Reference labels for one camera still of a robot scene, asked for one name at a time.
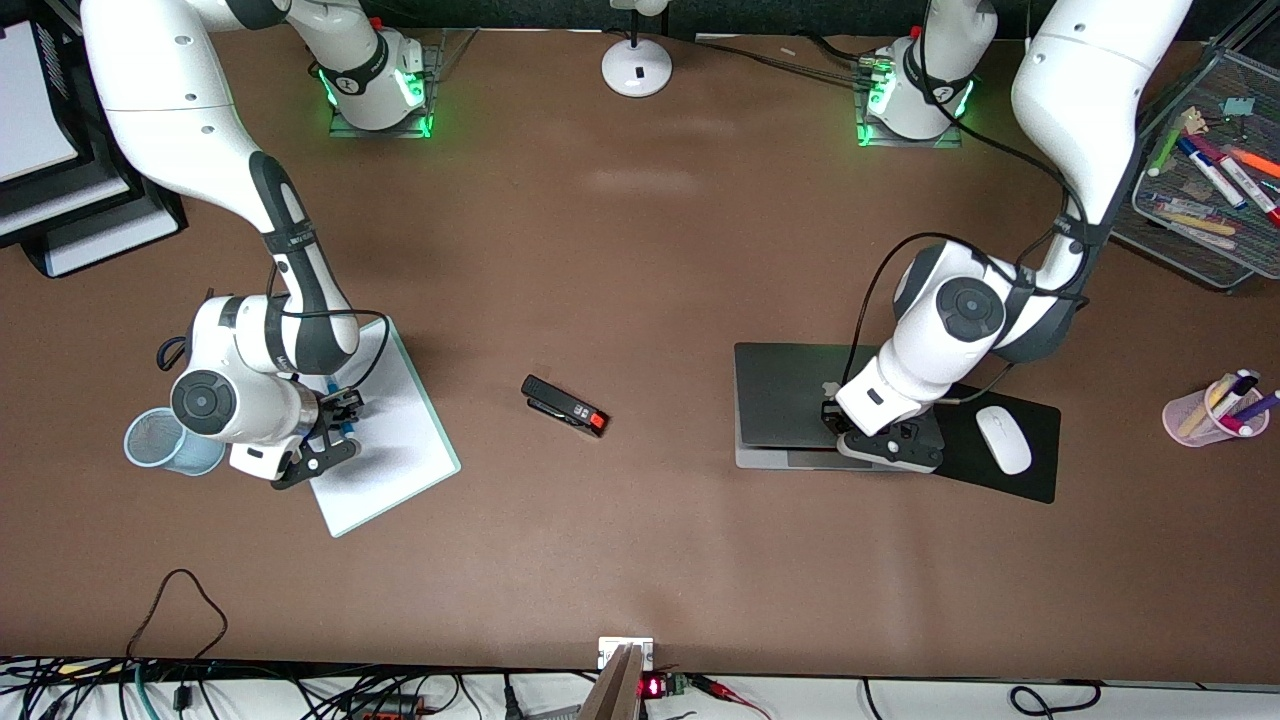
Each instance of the white lamp base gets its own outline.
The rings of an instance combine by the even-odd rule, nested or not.
[[[600,60],[604,82],[618,95],[648,97],[667,87],[671,79],[671,55],[652,40],[641,40],[631,47],[623,40],[604,54]]]

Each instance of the gray laptop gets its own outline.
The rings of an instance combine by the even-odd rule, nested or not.
[[[874,348],[860,347],[854,368]],[[735,457],[762,470],[892,470],[836,452],[822,401],[840,387],[849,346],[740,342],[733,346]]]

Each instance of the marker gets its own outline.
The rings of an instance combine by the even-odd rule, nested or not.
[[[1224,428],[1231,430],[1233,433],[1235,433],[1235,434],[1238,434],[1240,437],[1249,437],[1249,436],[1253,434],[1253,428],[1245,425],[1244,423],[1236,420],[1235,418],[1233,418],[1230,415],[1228,415],[1226,418],[1220,419],[1219,423],[1222,423]]]
[[[1219,237],[1213,233],[1207,233],[1204,231],[1196,229],[1190,225],[1184,225],[1181,223],[1174,223],[1174,224],[1178,225],[1176,228],[1174,228],[1178,232],[1185,234],[1187,237],[1193,237],[1206,245],[1212,245],[1219,250],[1235,250],[1236,247],[1234,240],[1226,240],[1225,237]]]
[[[1156,205],[1156,214],[1166,220],[1172,220],[1175,223],[1181,223],[1184,225],[1190,225],[1193,228],[1199,228],[1202,231],[1211,232],[1213,234],[1235,234],[1235,228],[1225,223],[1215,223],[1213,220],[1206,220],[1204,218],[1197,218],[1194,215],[1184,215],[1183,213],[1172,213],[1161,208],[1161,205],[1167,205],[1167,202],[1161,202]]]
[[[1248,370],[1240,370],[1240,373],[1248,373]],[[1210,407],[1216,406],[1219,401],[1222,400],[1222,396],[1230,392],[1231,386],[1235,384],[1236,377],[1242,375],[1239,375],[1239,373],[1234,375],[1222,375],[1222,379],[1217,380],[1213,383],[1213,387],[1208,388],[1207,404]],[[1192,410],[1192,414],[1183,420],[1183,424],[1178,425],[1178,434],[1187,437],[1204,421],[1204,402],[1196,405],[1196,410]]]
[[[1217,215],[1217,208],[1203,205],[1184,197],[1170,197],[1169,195],[1151,191],[1143,191],[1138,193],[1138,197],[1142,200],[1151,200],[1152,202],[1156,202],[1157,209],[1169,210],[1170,213],[1185,213],[1187,215],[1196,215],[1197,218]],[[1166,208],[1160,208],[1160,205],[1165,205]]]
[[[1165,136],[1164,145],[1160,146],[1160,152],[1151,160],[1151,167],[1147,168],[1147,174],[1156,177],[1160,174],[1160,168],[1165,167],[1169,161],[1170,152],[1174,151],[1174,145],[1178,142],[1178,136],[1183,133],[1183,126],[1174,123],[1174,127],[1169,128],[1169,135]]]
[[[1258,415],[1266,413],[1267,410],[1271,410],[1276,405],[1280,405],[1280,389],[1272,392],[1271,395],[1263,396],[1262,400],[1231,415],[1231,418],[1239,420],[1240,423],[1247,423],[1257,418]]]
[[[1222,397],[1222,400],[1219,400],[1213,405],[1212,414],[1215,419],[1226,415],[1226,411],[1230,410],[1233,405],[1239,402],[1240,398],[1244,397],[1245,395],[1249,395],[1249,391],[1253,389],[1256,384],[1258,384],[1258,374],[1252,370],[1239,370],[1235,374],[1236,374],[1236,380],[1231,383],[1230,392],[1228,392],[1226,396]]]
[[[1258,209],[1262,210],[1268,220],[1271,220],[1271,224],[1280,228],[1280,210],[1277,210],[1276,204],[1267,197],[1267,193],[1262,192],[1258,183],[1253,182],[1253,178],[1244,172],[1244,168],[1242,168],[1240,164],[1231,158],[1222,158],[1217,161],[1217,164],[1226,170],[1226,174],[1235,181],[1235,184],[1240,186],[1240,190],[1249,196],[1249,200],[1253,200]]]
[[[1224,155],[1221,150],[1213,147],[1213,143],[1206,140],[1203,136],[1192,135],[1188,136],[1187,140],[1192,141],[1192,145],[1196,146],[1196,150],[1203,152],[1204,156],[1210,159],[1210,161],[1217,163]]]
[[[1235,187],[1231,186],[1222,173],[1213,167],[1213,163],[1208,161],[1208,158],[1206,158],[1203,152],[1196,149],[1196,145],[1193,145],[1190,140],[1179,137],[1176,145],[1184,155],[1190,158],[1192,164],[1196,165],[1201,174],[1208,178],[1208,182],[1213,183],[1213,187],[1222,193],[1222,197],[1226,199],[1231,208],[1235,208],[1236,210],[1244,208],[1244,196],[1236,192]]]
[[[1262,170],[1263,173],[1274,178],[1280,178],[1280,165],[1277,165],[1271,160],[1267,160],[1262,155],[1249,152],[1248,150],[1243,150],[1240,147],[1233,147],[1230,145],[1224,147],[1224,150],[1230,152],[1236,160],[1253,168],[1254,170]]]

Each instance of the mesh desk organizer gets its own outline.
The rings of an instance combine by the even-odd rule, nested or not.
[[[1248,114],[1238,114],[1249,102]],[[1144,154],[1138,181],[1129,196],[1129,206],[1119,213],[1112,233],[1220,290],[1234,290],[1254,274],[1280,279],[1280,229],[1252,200],[1239,210],[1233,209],[1178,149],[1158,176],[1147,174],[1164,140],[1172,128],[1183,124],[1181,114],[1192,106],[1208,124],[1208,132],[1201,137],[1213,147],[1236,147],[1267,160],[1280,158],[1280,73],[1231,50],[1210,49],[1199,67],[1160,106],[1155,118],[1143,124],[1139,141]],[[1268,197],[1276,200],[1280,196],[1280,178],[1245,163],[1240,165]],[[1220,236],[1188,229],[1162,217],[1156,195],[1212,206],[1215,217],[1211,220],[1229,225],[1234,233]]]

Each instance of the blue object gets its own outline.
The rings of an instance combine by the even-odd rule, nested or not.
[[[168,407],[147,410],[124,432],[124,456],[140,468],[204,475],[223,461],[225,452],[225,443],[188,430]]]
[[[1247,423],[1258,415],[1266,413],[1267,410],[1280,405],[1280,389],[1272,392],[1271,395],[1263,396],[1262,400],[1249,405],[1244,410],[1240,410],[1235,415],[1231,415],[1242,423]]]

